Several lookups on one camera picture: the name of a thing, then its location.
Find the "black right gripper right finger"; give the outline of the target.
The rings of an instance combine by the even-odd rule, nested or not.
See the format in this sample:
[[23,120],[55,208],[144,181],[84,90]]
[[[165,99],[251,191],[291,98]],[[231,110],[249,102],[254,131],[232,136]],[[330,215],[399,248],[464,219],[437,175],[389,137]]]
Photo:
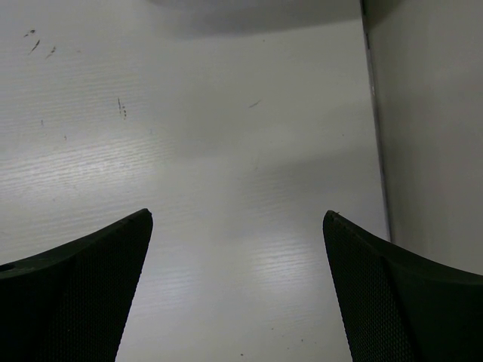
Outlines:
[[482,277],[329,210],[323,234],[353,361],[480,361]]

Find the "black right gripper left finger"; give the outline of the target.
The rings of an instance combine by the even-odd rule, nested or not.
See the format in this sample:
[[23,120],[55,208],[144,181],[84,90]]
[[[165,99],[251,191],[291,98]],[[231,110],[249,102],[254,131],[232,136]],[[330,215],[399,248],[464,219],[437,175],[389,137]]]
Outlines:
[[137,289],[152,214],[1,266],[3,361],[114,361]]

